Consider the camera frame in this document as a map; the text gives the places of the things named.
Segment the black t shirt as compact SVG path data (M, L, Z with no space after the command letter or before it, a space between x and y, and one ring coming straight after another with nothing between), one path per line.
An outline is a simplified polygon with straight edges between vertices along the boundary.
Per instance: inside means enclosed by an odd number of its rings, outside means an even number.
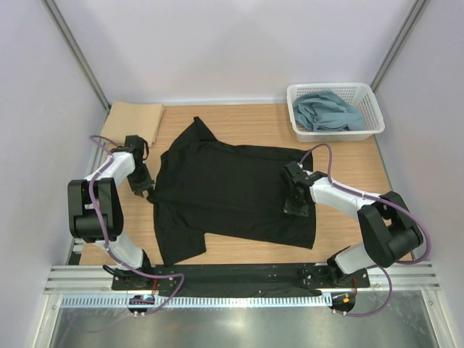
M206 252L204 235L312 248L315 208L288 215L289 187L281 171L304 156L299 149L230 145L195 117L161 156L154 191L154 231L165 265Z

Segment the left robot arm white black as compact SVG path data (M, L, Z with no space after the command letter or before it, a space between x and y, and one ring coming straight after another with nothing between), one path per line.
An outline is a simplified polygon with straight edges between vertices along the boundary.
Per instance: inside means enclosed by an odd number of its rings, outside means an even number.
M71 235L107 252L120 269L130 271L128 280L139 290L152 285L154 273L146 252L124 231L118 187L128 181L136 196L153 190L146 157L142 146L114 148L97 170L84 179L70 181L67 186Z

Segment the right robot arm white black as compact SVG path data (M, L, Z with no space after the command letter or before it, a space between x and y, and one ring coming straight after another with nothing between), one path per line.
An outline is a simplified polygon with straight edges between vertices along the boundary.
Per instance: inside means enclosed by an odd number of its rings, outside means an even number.
M345 286L359 270L387 268L424 242L418 222L393 191L384 195L365 193L325 173L303 170L295 162L283 169L281 176L289 188L283 209L287 215L307 217L316 204L322 204L359 223L362 241L327 260L326 276L333 286Z

